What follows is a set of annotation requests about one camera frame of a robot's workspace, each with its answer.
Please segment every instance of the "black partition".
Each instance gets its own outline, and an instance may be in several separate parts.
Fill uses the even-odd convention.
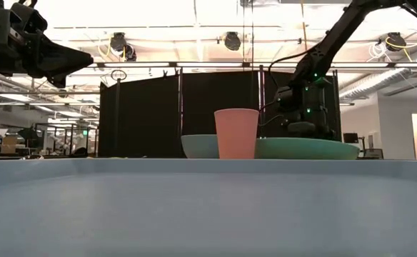
[[[274,74],[279,85],[286,84],[291,76],[287,73]],[[261,91],[264,92],[264,103],[273,100],[276,87],[270,76],[267,73],[263,75],[263,90],[260,90],[259,77],[257,71],[218,72],[122,83],[118,100],[118,130],[115,126],[117,86],[101,85],[99,156],[184,157],[181,135],[215,134],[215,111],[258,109]],[[328,87],[325,93],[330,113],[327,120],[340,141],[338,92],[334,89],[337,85]],[[267,108],[264,120],[277,114],[275,108]],[[280,122],[278,119],[263,127],[261,136],[284,136]]]
[[[121,83],[119,129],[115,133],[117,85],[101,90],[99,155],[105,157],[182,156],[179,138],[179,78]],[[118,137],[118,147],[114,141]]]
[[[258,72],[183,74],[182,92],[183,135],[215,134],[215,111],[258,109]]]
[[[277,81],[279,86],[286,85],[291,79],[292,74],[284,72],[273,72],[273,77]],[[340,118],[340,106],[338,103],[338,84],[337,80],[332,76],[327,76],[326,79],[334,84],[334,86],[326,87],[324,91],[325,104],[328,109],[328,115],[326,120],[328,122],[329,128],[333,129],[336,132],[337,141],[341,141],[341,118]],[[265,103],[273,101],[273,98],[276,93],[276,85],[274,84],[272,78],[268,72],[264,74],[264,98]],[[265,120],[268,121],[276,115],[279,114],[275,108],[266,109]],[[269,123],[267,126],[262,128],[262,136],[265,137],[281,137],[283,136],[283,129],[280,127],[281,119],[276,119]]]

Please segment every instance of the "light blue table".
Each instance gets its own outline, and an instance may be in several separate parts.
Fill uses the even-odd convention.
[[[417,257],[417,162],[0,161],[0,256]]]

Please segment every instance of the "light blue bowl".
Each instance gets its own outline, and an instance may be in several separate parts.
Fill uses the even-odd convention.
[[[312,138],[263,138],[256,141],[256,158],[294,160],[356,160],[359,148]]]
[[[187,135],[181,137],[187,158],[219,158],[216,135]]]

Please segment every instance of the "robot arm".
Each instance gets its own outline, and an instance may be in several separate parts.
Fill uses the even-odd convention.
[[[0,0],[0,74],[46,77],[56,87],[66,85],[66,76],[93,63],[90,54],[53,43],[44,35],[46,20],[20,0],[4,9]]]
[[[332,138],[326,125],[323,89],[334,56],[372,11],[400,6],[417,17],[417,0],[353,0],[327,36],[299,61],[287,86],[276,93],[289,136]]]

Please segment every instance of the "pink cup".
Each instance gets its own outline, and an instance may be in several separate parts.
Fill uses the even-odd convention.
[[[253,109],[215,111],[218,151],[222,159],[253,159],[259,112]]]

